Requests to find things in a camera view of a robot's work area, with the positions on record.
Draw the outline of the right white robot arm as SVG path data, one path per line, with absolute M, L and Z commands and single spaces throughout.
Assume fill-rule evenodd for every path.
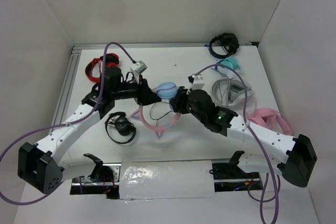
M 216 106 L 204 90 L 187 92 L 180 87 L 170 105 L 174 112 L 192 114 L 213 133 L 251 144 L 261 143 L 268 155 L 277 160 L 273 165 L 277 173 L 297 187 L 307 187 L 317 162 L 316 152 L 307 136 L 283 135 L 244 121 L 236 112 Z

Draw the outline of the blue pink cat-ear headphones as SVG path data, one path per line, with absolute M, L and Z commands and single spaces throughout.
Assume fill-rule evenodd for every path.
M 159 98 L 170 101 L 177 95 L 178 86 L 174 82 L 164 82 L 159 86 L 157 86 L 156 88 L 154 88 L 152 91 L 156 95 L 158 95 Z M 137 121 L 141 121 L 142 124 L 146 126 L 148 129 L 152 130 L 155 133 L 156 137 L 160 140 L 164 132 L 168 128 L 172 127 L 179 120 L 181 115 L 182 115 L 181 113 L 176 113 L 170 123 L 162 126 L 154 126 L 146 121 L 143 115 L 143 106 L 140 105 L 139 108 L 130 115 L 130 118 Z

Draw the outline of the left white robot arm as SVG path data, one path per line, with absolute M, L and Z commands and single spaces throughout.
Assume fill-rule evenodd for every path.
M 18 151 L 18 176 L 43 194 L 50 194 L 64 180 L 86 176 L 91 181 L 103 177 L 103 161 L 86 153 L 79 161 L 61 164 L 69 148 L 88 129 L 100 122 L 114 107 L 116 100 L 134 99 L 139 105 L 150 105 L 161 98 L 148 86 L 145 78 L 126 82 L 121 70 L 109 67 L 102 72 L 100 87 L 92 88 L 81 105 L 49 136 L 35 144 L 24 143 Z

